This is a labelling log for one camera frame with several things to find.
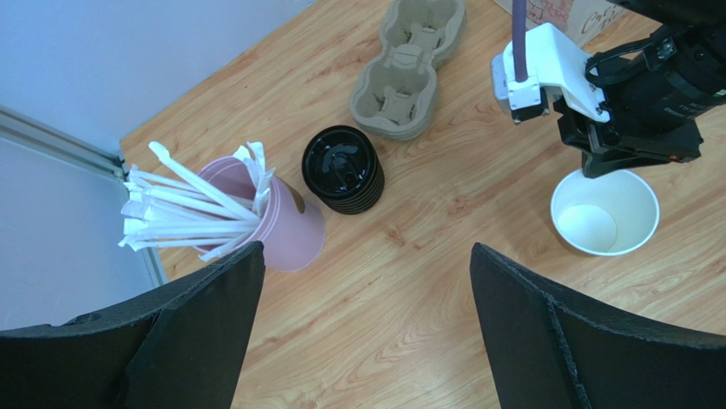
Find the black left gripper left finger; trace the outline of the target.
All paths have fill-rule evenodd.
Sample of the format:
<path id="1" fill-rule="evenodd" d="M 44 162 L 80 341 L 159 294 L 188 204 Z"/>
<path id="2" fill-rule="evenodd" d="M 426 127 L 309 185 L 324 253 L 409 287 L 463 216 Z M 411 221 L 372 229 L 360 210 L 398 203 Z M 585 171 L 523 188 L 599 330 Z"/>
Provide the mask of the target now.
<path id="1" fill-rule="evenodd" d="M 63 325 L 3 331 L 2 407 L 230 407 L 265 271 L 252 242 Z"/>

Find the white paper takeout bag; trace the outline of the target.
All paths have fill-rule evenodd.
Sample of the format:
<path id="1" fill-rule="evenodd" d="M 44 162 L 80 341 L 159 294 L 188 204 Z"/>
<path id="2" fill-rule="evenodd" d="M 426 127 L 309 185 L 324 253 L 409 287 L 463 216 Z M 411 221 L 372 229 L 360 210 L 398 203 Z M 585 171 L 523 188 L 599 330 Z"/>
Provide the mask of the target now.
<path id="1" fill-rule="evenodd" d="M 579 47 L 628 13 L 617 4 L 590 0 L 528 0 L 527 30 L 551 23 Z"/>

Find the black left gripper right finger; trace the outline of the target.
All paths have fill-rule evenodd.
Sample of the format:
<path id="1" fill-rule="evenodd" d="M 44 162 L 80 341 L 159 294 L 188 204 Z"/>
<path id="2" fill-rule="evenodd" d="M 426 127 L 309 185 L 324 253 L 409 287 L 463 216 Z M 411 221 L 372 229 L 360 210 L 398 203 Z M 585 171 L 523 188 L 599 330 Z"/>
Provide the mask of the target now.
<path id="1" fill-rule="evenodd" d="M 724 336 L 613 307 L 482 244 L 470 278 L 503 408 L 724 407 Z"/>

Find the single paper coffee cup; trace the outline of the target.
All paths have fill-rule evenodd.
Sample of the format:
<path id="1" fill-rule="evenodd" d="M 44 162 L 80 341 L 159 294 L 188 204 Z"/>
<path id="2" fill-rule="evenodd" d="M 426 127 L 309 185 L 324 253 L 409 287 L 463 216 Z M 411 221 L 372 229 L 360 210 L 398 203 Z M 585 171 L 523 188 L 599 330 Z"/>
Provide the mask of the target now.
<path id="1" fill-rule="evenodd" d="M 660 202 L 630 170 L 596 179 L 576 170 L 556 186 L 550 217 L 573 248 L 593 256 L 622 256 L 647 243 L 660 224 Z"/>

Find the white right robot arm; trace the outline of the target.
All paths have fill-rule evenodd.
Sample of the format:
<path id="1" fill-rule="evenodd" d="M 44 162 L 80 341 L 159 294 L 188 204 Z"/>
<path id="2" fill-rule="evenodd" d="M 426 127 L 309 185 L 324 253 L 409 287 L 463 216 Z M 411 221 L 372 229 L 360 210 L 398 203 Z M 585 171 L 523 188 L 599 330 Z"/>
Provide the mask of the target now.
<path id="1" fill-rule="evenodd" d="M 581 73 L 603 91 L 598 123 L 567 107 L 562 142 L 582 152 L 581 169 L 595 179 L 616 170 L 687 163 L 700 157 L 695 120 L 725 103 L 723 1 L 620 1 L 658 21 L 649 37 L 594 54 Z"/>

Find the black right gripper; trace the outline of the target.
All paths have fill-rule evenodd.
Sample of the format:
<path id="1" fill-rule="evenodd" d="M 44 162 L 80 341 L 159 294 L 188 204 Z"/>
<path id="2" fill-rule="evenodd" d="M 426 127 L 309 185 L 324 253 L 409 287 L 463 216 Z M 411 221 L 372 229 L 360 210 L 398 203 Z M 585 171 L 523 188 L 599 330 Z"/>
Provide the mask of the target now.
<path id="1" fill-rule="evenodd" d="M 616 170 L 687 163 L 701 156 L 700 131 L 691 121 L 672 131 L 650 130 L 627 119 L 599 123 L 570 108 L 564 99 L 553 104 L 562 142 L 582 152 L 581 170 L 596 179 Z"/>

